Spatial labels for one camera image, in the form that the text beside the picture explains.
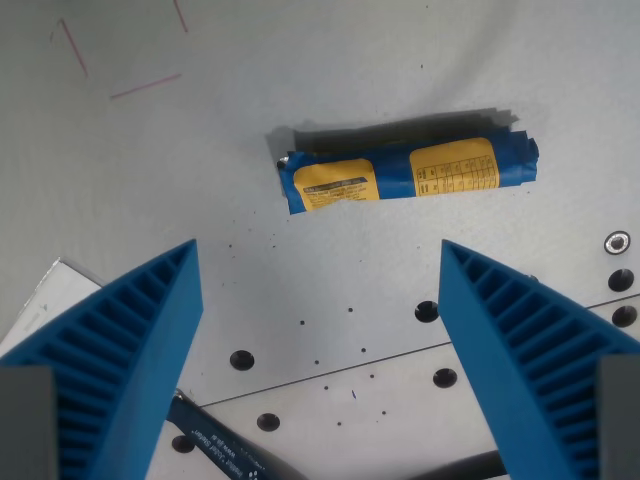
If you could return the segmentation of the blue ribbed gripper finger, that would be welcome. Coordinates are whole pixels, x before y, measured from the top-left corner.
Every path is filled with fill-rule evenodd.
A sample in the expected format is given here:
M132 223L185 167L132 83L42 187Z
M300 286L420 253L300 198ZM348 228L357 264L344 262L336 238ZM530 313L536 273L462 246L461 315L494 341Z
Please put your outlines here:
M639 343L496 260L441 244L438 311L513 479L600 476L596 371Z
M203 314L197 242L136 267L2 356L56 383L63 479L146 476Z

